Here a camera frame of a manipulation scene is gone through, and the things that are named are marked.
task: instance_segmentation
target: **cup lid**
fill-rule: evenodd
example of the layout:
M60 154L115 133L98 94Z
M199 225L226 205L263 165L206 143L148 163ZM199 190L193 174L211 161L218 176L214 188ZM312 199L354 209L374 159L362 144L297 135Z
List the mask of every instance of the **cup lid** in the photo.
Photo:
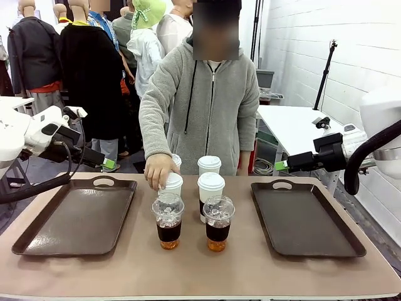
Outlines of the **cup lid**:
M172 154L172 157L173 157L173 161L176 166L182 164L182 160L181 160L180 156L178 156L177 154Z
M152 204L154 215L163 219L181 215L184 208L185 205L181 197L174 193L163 193Z
M205 172L198 179L198 186L209 191L217 191L223 189L226 185L225 180L215 172Z
M174 172L170 172L169 177L165 183L166 189L174 189L180 187L184 183L182 176Z
M203 168L218 168L221 167L221 160L216 156L204 156L198 160L198 166Z
M203 206L205 217L216 221L231 219L235 212L234 204L227 196L211 196Z

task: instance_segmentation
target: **floor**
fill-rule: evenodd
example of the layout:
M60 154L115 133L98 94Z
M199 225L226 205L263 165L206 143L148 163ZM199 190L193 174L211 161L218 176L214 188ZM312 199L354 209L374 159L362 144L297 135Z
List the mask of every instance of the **floor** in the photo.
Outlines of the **floor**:
M259 157L262 157L270 162L274 162L275 153L276 150L270 145L263 143L258 144ZM136 170L133 164L140 161L143 161L143 151L121 160L119 162L121 168L118 172L138 173L139 171ZM26 174L32 183L40 183L51 179L57 176L59 173L65 172L68 167L67 162L57 164L37 157L30 158L28 167L27 163L28 162L22 162L21 165L24 169L27 169ZM81 166L79 171L98 172L99 170ZM298 173L297 176L310 176L310 173ZM313 172L311 176L319 178L323 184L325 184L327 181L326 174L324 172ZM364 208L354 197L344 193L341 183L339 183L338 188L336 189L335 197L344 206L344 208L348 210L353 219L360 225L364 232L366 232L368 237L382 252L383 256L388 260L388 262L393 267L398 269L398 274L401 276L401 248L392 241L392 239L381 229L381 227L372 219L372 217L364 210ZM14 212L13 206L8 208L6 205L0 205L0 214L2 212L7 213L0 216L0 235L4 232L8 225L12 223L15 218L29 205L31 201L32 198L19 201ZM7 300L10 301L11 299L0 297L0 301Z

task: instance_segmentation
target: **blue patterned shirt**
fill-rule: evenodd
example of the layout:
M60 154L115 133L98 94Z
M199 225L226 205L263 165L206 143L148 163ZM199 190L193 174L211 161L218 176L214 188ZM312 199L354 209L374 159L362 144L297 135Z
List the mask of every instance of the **blue patterned shirt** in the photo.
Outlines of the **blue patterned shirt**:
M115 35L113 24L109 20L107 20L106 15L98 14L94 11L89 12L88 16L88 24L90 26L100 27L106 31L108 37L113 41L115 49L118 51L118 40Z

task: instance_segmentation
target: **gray pants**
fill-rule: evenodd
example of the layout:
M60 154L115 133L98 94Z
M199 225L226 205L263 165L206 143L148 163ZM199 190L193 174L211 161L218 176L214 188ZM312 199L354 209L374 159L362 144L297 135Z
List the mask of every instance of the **gray pants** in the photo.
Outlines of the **gray pants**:
M114 140L92 139L92 149L94 151L101 152L102 154L105 155L106 159L115 162L113 169L103 167L103 172L112 172L117 169L116 165L118 156L118 139Z
M60 109L64 108L64 103L61 98L61 93L59 90L54 91L54 92L48 92L48 93L34 93L31 92L32 97L35 98L35 101L33 103L33 106L35 108L35 114L38 114L47 108L51 107L52 105L55 105L59 107Z

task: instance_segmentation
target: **green hat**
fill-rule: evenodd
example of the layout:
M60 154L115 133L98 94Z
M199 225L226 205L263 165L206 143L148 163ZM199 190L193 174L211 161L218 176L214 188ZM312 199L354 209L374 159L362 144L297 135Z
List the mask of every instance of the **green hat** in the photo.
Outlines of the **green hat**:
M133 0L135 14L132 18L133 29L151 28L164 16L166 4L163 0Z

